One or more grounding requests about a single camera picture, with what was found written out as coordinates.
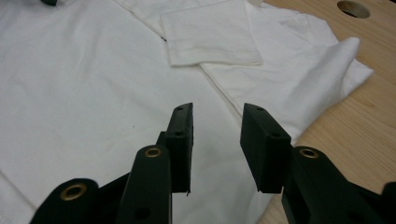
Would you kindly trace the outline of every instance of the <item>light wood tabletop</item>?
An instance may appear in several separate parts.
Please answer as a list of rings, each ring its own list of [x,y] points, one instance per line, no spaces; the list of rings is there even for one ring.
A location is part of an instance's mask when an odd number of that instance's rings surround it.
[[[375,73],[320,116],[297,146],[321,150],[347,180],[380,193],[386,183],[396,181],[396,4],[389,0],[265,2],[325,20],[340,41],[352,36],[361,40],[357,59]],[[260,224],[288,223],[280,199],[273,197]]]

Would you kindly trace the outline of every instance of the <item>wooden surface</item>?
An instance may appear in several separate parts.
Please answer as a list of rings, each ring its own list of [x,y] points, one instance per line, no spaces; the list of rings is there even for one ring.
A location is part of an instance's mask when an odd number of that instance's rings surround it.
[[[353,183],[380,193],[396,181],[396,4],[389,0],[354,0],[370,11],[358,19],[343,13],[338,0],[265,0],[321,18],[338,40],[361,40],[357,59],[375,70],[345,101],[328,109],[297,145],[324,152]],[[276,195],[260,224],[288,223]]]

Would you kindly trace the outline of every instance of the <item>black object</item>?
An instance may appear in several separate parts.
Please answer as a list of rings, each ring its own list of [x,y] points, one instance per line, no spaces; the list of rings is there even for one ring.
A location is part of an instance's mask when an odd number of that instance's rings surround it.
[[[41,0],[41,2],[43,2],[44,4],[46,4],[48,6],[55,7],[58,0]]]
[[[31,224],[172,223],[172,193],[191,191],[192,104],[175,108],[156,145],[140,149],[131,173],[98,188],[72,179],[56,188]]]
[[[245,104],[240,143],[258,190],[283,187],[289,223],[396,223],[396,182],[381,195],[348,182],[324,153],[292,147],[263,108]]]

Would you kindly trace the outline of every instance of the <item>wood grain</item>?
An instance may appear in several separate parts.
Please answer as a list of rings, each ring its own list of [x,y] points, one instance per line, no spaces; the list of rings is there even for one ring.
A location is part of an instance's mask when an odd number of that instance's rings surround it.
[[[325,20],[340,41],[361,40],[357,59],[374,75],[320,116],[297,145],[323,151],[349,181],[380,193],[384,184],[396,181],[396,4],[354,0],[370,11],[369,18],[358,19],[343,13],[337,0],[265,2]],[[259,223],[288,223],[279,195]]]

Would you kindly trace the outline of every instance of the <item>wooden table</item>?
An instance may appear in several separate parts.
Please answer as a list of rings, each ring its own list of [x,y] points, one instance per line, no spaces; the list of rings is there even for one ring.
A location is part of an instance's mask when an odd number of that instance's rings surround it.
[[[350,182],[380,193],[384,184],[396,181],[396,4],[353,1],[370,16],[348,16],[338,8],[339,0],[265,0],[327,21],[340,41],[352,36],[361,40],[357,59],[374,69],[374,75],[320,116],[297,145],[323,151]],[[288,223],[279,195],[259,223]]]

